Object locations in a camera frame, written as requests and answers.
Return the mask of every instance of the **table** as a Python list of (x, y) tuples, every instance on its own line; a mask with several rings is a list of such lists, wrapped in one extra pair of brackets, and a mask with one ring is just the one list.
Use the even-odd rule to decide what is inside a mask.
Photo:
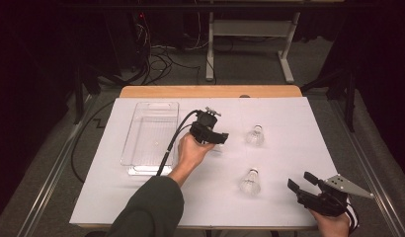
[[(252, 98), (236, 98), (241, 95)], [(186, 204), (179, 227), (316, 228), (315, 220), (286, 187), (287, 179), (319, 193), (302, 178), (304, 171), (328, 178), (336, 169), (307, 99), (290, 85), (125, 87), (115, 102), (70, 223), (111, 225), (149, 178), (129, 176), (120, 164), (134, 105), (173, 100), (180, 104), (182, 118), (190, 110), (212, 105), (222, 113), (214, 130), (230, 133), (221, 150), (210, 151), (183, 185)], [(244, 143), (244, 134), (255, 121), (265, 128), (262, 147)], [(249, 197), (239, 191), (238, 184), (254, 166), (260, 171), (262, 190)]]
[(294, 13), (292, 20), (288, 21), (248, 21), (248, 20), (215, 20), (214, 14), (209, 13), (208, 23), (208, 51), (206, 54), (205, 78), (207, 81), (214, 79), (214, 36), (235, 37), (277, 37), (285, 38), (283, 50), (278, 51), (285, 82), (292, 84), (294, 78), (286, 59), (295, 33), (299, 12)]

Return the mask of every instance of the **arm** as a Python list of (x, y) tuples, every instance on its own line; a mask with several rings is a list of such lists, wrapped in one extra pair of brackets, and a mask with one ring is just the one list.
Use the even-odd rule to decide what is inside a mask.
[(345, 213), (332, 217), (321, 215), (311, 209), (309, 211), (316, 219), (317, 226), (323, 237), (348, 237), (350, 218)]
[(151, 177), (131, 197), (107, 236), (173, 236), (184, 211), (180, 187), (214, 145), (201, 145), (190, 134), (179, 144), (178, 165), (168, 177)]

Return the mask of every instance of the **wooden table edge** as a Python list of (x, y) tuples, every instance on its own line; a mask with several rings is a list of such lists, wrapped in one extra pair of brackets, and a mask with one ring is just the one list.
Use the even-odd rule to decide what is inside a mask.
[[(85, 229), (110, 229), (111, 224), (74, 224)], [(236, 226), (178, 226), (178, 229), (193, 229), (193, 230), (269, 230), (269, 231), (311, 231), (317, 230), (317, 226), (299, 227), (299, 226), (257, 226), (257, 227), (236, 227)]]
[(302, 97), (294, 85), (126, 86), (120, 98), (285, 98)]

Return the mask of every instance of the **metal rail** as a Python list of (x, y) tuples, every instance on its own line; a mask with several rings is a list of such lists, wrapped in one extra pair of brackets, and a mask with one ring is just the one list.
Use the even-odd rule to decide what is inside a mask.
[(385, 191), (383, 185), (379, 181), (377, 175), (375, 174), (372, 166), (363, 151), (360, 142), (358, 141), (356, 135), (353, 132), (350, 132), (349, 128), (345, 124), (344, 120), (344, 112), (341, 108), (341, 105), (337, 101), (330, 101), (331, 108), (334, 110), (335, 114), (341, 126), (344, 128), (344, 131), (348, 135), (354, 150), (358, 156), (358, 163), (360, 165), (361, 170), (364, 173), (365, 179), (368, 182), (369, 188), (371, 192), (374, 194), (375, 201), (377, 202), (378, 207), (382, 215), (384, 216), (388, 227), (390, 228), (393, 236), (398, 237), (405, 237), (405, 226), (402, 223), (401, 219), (399, 218), (394, 206), (388, 196), (387, 192)]
[(88, 96), (85, 101), (85, 113), (84, 116), (80, 119), (79, 123), (75, 124), (72, 128), (69, 137), (64, 143), (57, 159), (54, 162), (51, 171), (48, 174), (44, 184), (40, 189), (40, 193), (37, 196), (36, 201), (33, 204), (33, 207), (30, 210), (30, 213), (27, 215), (19, 233), (18, 237), (29, 237), (32, 236), (36, 230), (37, 224), (40, 221), (43, 211), (48, 204), (49, 199), (54, 191), (55, 186), (57, 185), (58, 180), (60, 179), (61, 173), (64, 170), (64, 167), (67, 161), (70, 159), (70, 151), (73, 148), (74, 141), (79, 135), (81, 127), (84, 125), (84, 118), (90, 114), (90, 111), (95, 104), (96, 97)]

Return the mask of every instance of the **white paper sheet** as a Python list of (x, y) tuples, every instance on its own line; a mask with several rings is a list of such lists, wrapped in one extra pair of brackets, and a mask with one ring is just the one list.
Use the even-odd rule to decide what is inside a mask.
[[(117, 99), (70, 223), (113, 223), (149, 179), (129, 176), (120, 164), (137, 102), (178, 102), (180, 119), (192, 110), (211, 107), (222, 114), (214, 131), (229, 133), (221, 152), (210, 151), (183, 185), (185, 210), (180, 226), (315, 226), (310, 213), (286, 186), (290, 178), (302, 189), (319, 193), (303, 179), (304, 172), (318, 178), (337, 174), (306, 98)], [(185, 124), (194, 120), (190, 117)], [(265, 133), (261, 147), (245, 142), (246, 132), (256, 124)], [(259, 170), (261, 192), (250, 197), (239, 190), (239, 182), (253, 167)]]

